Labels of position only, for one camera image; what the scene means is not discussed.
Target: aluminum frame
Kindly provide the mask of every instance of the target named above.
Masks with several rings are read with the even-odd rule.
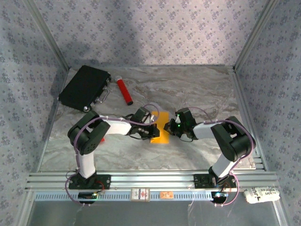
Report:
[[[66,75],[65,75],[65,78],[64,78],[64,81],[63,81],[63,85],[62,85],[62,88],[61,88],[61,92],[62,90],[64,89],[65,87],[65,84],[66,84],[66,81],[67,81],[67,78],[68,78],[68,74],[69,74],[69,70],[66,72]],[[51,117],[51,125],[50,125],[50,129],[46,135],[46,141],[44,143],[44,146],[43,146],[43,149],[42,149],[42,154],[41,154],[41,157],[40,157],[40,160],[39,160],[39,163],[38,163],[38,166],[37,166],[37,172],[39,172],[40,168],[41,168],[41,165],[43,163],[43,157],[44,157],[44,154],[45,154],[45,151],[46,151],[46,147],[47,147],[47,144],[48,144],[48,141],[49,141],[49,138],[50,138],[50,135],[51,135],[51,131],[52,131],[52,127],[53,127],[53,124],[55,122],[55,115],[56,115],[56,112],[57,112],[57,109],[60,105],[60,102],[58,101],[57,99],[57,105],[55,107],[55,113],[52,115]]]
[[[269,18],[271,17],[272,13],[274,12],[274,9],[278,5],[279,0],[268,0],[265,4],[264,8],[261,11],[261,14],[254,25],[251,33],[249,34],[249,38],[246,41],[243,49],[241,50],[235,64],[235,72],[238,72],[242,66],[244,65],[245,61],[250,55],[250,52],[252,51],[253,47],[255,46],[262,30],[264,29],[265,25],[269,21]]]
[[[230,79],[233,82],[233,89],[237,98],[239,110],[243,119],[244,126],[250,131],[256,139],[256,128],[251,120],[251,113],[246,104],[246,97],[242,91],[241,83],[234,73],[231,66],[227,67]],[[268,171],[267,163],[263,155],[260,142],[257,143],[256,150],[253,152],[253,158],[256,169],[235,170],[240,181],[240,191],[254,186],[276,186],[279,187],[277,175],[275,172]],[[133,187],[147,187],[151,191],[217,191],[217,189],[195,189],[193,174],[208,173],[205,170],[165,170],[165,171],[99,171],[98,174],[110,174],[112,191],[130,191]],[[66,172],[40,172],[31,173],[25,188],[26,196],[23,202],[23,208],[19,212],[16,226],[27,224],[31,212],[32,204],[36,193],[49,192],[53,194],[64,190],[66,181]],[[279,221],[279,225],[289,225],[287,222],[286,211],[283,211],[283,204],[280,201],[273,202],[274,209]]]
[[[58,62],[61,64],[65,71],[69,70],[67,61],[65,60],[59,46],[57,45],[54,37],[51,34],[45,20],[43,19],[38,7],[34,3],[33,0],[23,0],[24,4],[28,8],[33,20],[37,23],[37,26],[40,28],[45,40],[47,41],[50,49],[53,51],[55,57],[57,58]]]
[[[87,201],[95,201],[95,202],[114,202],[114,201],[137,201],[131,199],[131,191],[112,191],[108,190],[102,192],[98,195],[96,199],[89,199]],[[78,199],[78,193],[71,192],[70,195],[73,197],[74,200],[82,201]],[[35,201],[37,202],[47,202],[47,201],[69,201],[70,198],[68,197],[66,192],[36,192]],[[149,201],[213,201],[211,192],[207,191],[174,191],[173,198],[171,199],[161,199],[161,192],[150,191],[149,198],[145,200],[141,200],[141,202],[149,202]]]

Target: red cylinder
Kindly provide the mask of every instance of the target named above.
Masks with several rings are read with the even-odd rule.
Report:
[[[133,100],[131,98],[131,95],[129,94],[126,85],[124,84],[122,78],[120,76],[116,77],[116,83],[119,86],[119,89],[123,95],[124,100],[126,101],[127,105],[132,105]]]

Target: patterned wallpaper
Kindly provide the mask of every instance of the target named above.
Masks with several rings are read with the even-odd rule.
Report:
[[[266,0],[35,0],[69,67],[233,65]]]
[[[301,2],[281,1],[239,72],[269,169],[301,225]]]
[[[1,1],[0,29],[0,225],[11,226],[65,72],[21,0]]]

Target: marble surface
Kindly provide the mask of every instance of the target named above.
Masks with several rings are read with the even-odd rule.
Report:
[[[127,106],[116,83],[109,85],[110,94],[94,110],[102,115],[125,116],[135,113],[147,103],[157,103],[170,117],[175,110],[197,106],[208,112],[212,119],[230,115],[240,121],[230,76],[226,67],[131,67],[101,68],[112,77],[122,76],[134,104]],[[70,69],[67,82],[75,75]],[[197,122],[208,120],[192,110]],[[83,113],[59,105],[55,122],[45,150],[40,170],[73,170],[75,153],[67,137],[68,130],[83,117]],[[135,140],[128,136],[108,135],[95,151],[97,170],[207,170],[221,151],[214,139],[186,143],[170,136],[169,144],[151,144],[149,140]],[[253,158],[242,161],[238,168],[255,168]]]

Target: yellow sponge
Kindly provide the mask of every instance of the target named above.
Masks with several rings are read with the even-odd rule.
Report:
[[[156,121],[157,128],[160,130],[160,136],[152,138],[150,142],[152,144],[168,144],[169,143],[169,133],[164,130],[165,124],[169,122],[168,112],[160,112],[159,118]]]

